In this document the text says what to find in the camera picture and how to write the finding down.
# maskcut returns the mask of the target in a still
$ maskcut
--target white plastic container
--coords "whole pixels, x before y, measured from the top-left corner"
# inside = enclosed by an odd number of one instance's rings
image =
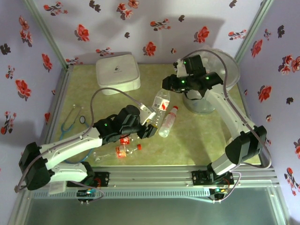
[[[133,55],[122,55],[100,59],[96,63],[97,81],[100,88],[116,88],[121,91],[139,89],[141,86],[140,71]],[[105,95],[119,92],[103,90]]]
[[[175,122],[176,114],[177,114],[178,107],[174,106],[173,109],[169,112],[169,114],[165,117],[163,121],[163,125],[158,131],[158,134],[161,137],[167,137],[170,133],[170,130]]]

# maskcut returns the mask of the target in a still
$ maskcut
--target stethoscope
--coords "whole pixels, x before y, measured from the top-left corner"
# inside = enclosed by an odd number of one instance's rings
[[[77,113],[77,115],[76,115],[76,117],[75,117],[73,123],[72,123],[67,129],[65,129],[64,126],[65,126],[65,124],[66,124],[66,121],[69,119],[69,117],[70,117],[72,111],[75,110],[76,108],[78,108],[79,110],[78,110],[78,113]],[[73,105],[73,108],[71,109],[71,111],[69,112],[69,114],[68,114],[68,116],[66,117],[65,121],[62,123],[62,125],[61,125],[61,127],[60,127],[60,130],[61,130],[60,141],[63,139],[65,133],[69,132],[69,131],[73,128],[73,126],[74,126],[74,124],[75,124],[75,122],[76,122],[76,120],[77,120],[77,118],[78,118],[78,116],[79,116],[79,114],[80,114],[80,112],[81,112],[82,109],[83,109],[83,107],[80,107],[80,106],[77,106],[77,105]],[[90,126],[88,125],[88,123],[86,122],[86,120],[85,120],[85,116],[80,116],[80,117],[79,117],[79,122],[80,122],[81,124],[85,124],[85,126],[86,126],[87,128],[90,127]],[[78,161],[78,162],[70,162],[70,161],[68,161],[68,160],[65,160],[64,162],[65,162],[65,163],[69,163],[69,164],[77,164],[77,163],[81,163],[81,162],[83,162],[84,160],[86,160],[86,159],[90,156],[90,154],[92,153],[93,150],[94,150],[94,149],[90,149],[90,150],[89,150],[89,153],[88,153],[84,158],[82,158],[80,161]]]

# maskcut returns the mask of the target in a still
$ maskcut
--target green surface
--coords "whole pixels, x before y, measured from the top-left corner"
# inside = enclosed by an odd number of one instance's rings
[[[151,106],[156,93],[161,88],[162,80],[174,74],[172,65],[139,65],[141,73],[141,87],[138,90],[127,92],[133,98]],[[70,77],[63,108],[56,131],[56,141],[60,137],[60,126],[73,108],[73,104],[83,106],[80,115],[86,117],[90,124],[90,98],[99,89],[96,78],[96,66],[75,66]],[[237,86],[230,91],[230,95],[237,105],[243,109],[240,93]],[[95,121],[104,119],[134,103],[122,94],[106,96],[99,93],[94,99]],[[120,143],[110,143],[95,149],[88,161],[92,166],[98,165],[207,165],[219,158],[225,152],[226,142],[230,138],[229,130],[222,121],[217,111],[209,115],[197,115],[191,113],[183,104],[182,95],[171,93],[171,101],[168,111],[178,106],[177,117],[174,126],[167,138],[162,138],[158,132],[149,139],[137,140],[132,144],[140,143],[141,151],[136,151],[129,157],[116,158],[115,147]],[[66,123],[66,127],[73,122],[75,114],[72,114]],[[86,129],[85,125],[76,121],[74,128],[64,138],[75,135]],[[81,159],[87,152],[78,154],[70,161]],[[106,160],[95,161],[96,155],[112,154]],[[260,163],[258,157],[249,160],[251,163]]]

